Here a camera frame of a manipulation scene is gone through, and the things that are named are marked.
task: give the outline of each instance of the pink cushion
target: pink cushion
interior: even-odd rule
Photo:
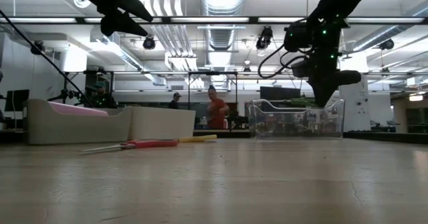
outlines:
[[[70,106],[67,104],[60,104],[55,102],[49,102],[53,110],[60,114],[78,114],[86,116],[108,116],[107,112],[102,110],[93,110],[89,108],[83,108],[79,106]]]

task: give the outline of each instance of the person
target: person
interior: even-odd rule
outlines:
[[[97,95],[92,98],[95,108],[117,108],[113,96],[106,93],[106,83],[99,81],[95,85]]]
[[[181,97],[180,93],[175,92],[175,94],[173,96],[173,100],[171,100],[171,102],[169,102],[168,108],[178,110],[179,109],[180,97]]]
[[[222,99],[217,97],[217,91],[214,86],[209,86],[208,97],[211,100],[208,106],[208,127],[222,129],[224,128],[224,119],[229,107]]]

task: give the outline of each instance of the desk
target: desk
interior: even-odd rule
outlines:
[[[220,139],[78,153],[105,145],[0,146],[0,223],[428,223],[426,146]]]

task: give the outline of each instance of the woman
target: woman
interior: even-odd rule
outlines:
[[[217,91],[214,86],[209,86],[208,97],[211,100],[208,106],[208,127],[222,129],[224,128],[224,119],[229,107],[222,99],[217,97]]]

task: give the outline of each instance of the red handle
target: red handle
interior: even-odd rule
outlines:
[[[131,140],[127,143],[133,144],[134,148],[171,147],[179,144],[178,140]]]

